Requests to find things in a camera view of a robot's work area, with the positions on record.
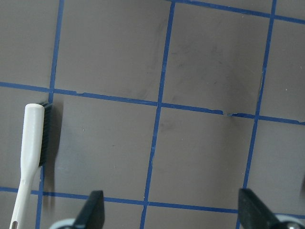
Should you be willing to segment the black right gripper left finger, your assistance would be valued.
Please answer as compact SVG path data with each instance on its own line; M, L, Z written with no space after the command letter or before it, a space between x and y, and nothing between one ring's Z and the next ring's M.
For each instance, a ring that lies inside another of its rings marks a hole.
M102 229L105 222L104 196L102 190L92 191L80 213L73 229Z

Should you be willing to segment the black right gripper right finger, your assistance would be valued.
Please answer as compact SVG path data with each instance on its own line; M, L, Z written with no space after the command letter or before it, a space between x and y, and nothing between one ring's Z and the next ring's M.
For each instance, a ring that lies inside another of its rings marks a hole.
M238 218L244 229L303 229L295 217L275 214L248 188L238 192Z

